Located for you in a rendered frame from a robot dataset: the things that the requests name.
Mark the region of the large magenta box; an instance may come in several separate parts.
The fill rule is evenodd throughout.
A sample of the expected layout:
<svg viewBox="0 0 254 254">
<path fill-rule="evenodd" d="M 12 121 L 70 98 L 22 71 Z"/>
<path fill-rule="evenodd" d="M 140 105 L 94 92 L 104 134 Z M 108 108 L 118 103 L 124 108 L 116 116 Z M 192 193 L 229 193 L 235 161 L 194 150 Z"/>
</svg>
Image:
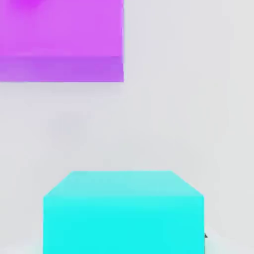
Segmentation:
<svg viewBox="0 0 254 254">
<path fill-rule="evenodd" d="M 0 82 L 122 82 L 124 0 L 0 0 Z"/>
</svg>

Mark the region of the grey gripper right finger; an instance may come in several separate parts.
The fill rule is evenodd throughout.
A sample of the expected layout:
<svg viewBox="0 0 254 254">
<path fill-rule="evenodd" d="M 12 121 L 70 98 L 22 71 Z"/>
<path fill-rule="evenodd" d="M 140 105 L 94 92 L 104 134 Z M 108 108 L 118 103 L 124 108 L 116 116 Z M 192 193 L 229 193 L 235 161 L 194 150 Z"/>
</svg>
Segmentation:
<svg viewBox="0 0 254 254">
<path fill-rule="evenodd" d="M 217 234 L 205 234 L 205 254 L 236 254 L 232 243 Z"/>
</svg>

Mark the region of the small cyan cube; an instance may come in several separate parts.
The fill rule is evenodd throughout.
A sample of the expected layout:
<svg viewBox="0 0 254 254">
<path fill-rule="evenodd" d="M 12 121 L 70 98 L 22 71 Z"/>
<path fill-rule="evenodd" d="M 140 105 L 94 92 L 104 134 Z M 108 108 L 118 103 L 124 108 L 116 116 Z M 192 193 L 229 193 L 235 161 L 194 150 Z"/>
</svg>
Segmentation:
<svg viewBox="0 0 254 254">
<path fill-rule="evenodd" d="M 204 197 L 172 171 L 73 171 L 43 198 L 43 254 L 204 254 Z"/>
</svg>

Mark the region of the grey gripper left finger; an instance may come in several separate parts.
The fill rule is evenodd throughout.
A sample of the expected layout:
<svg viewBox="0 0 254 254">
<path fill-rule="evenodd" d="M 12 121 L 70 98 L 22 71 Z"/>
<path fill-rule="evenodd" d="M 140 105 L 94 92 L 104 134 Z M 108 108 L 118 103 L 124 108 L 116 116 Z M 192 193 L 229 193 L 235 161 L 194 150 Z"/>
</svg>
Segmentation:
<svg viewBox="0 0 254 254">
<path fill-rule="evenodd" d="M 18 254 L 43 254 L 43 252 L 39 245 L 24 245 L 19 248 Z"/>
</svg>

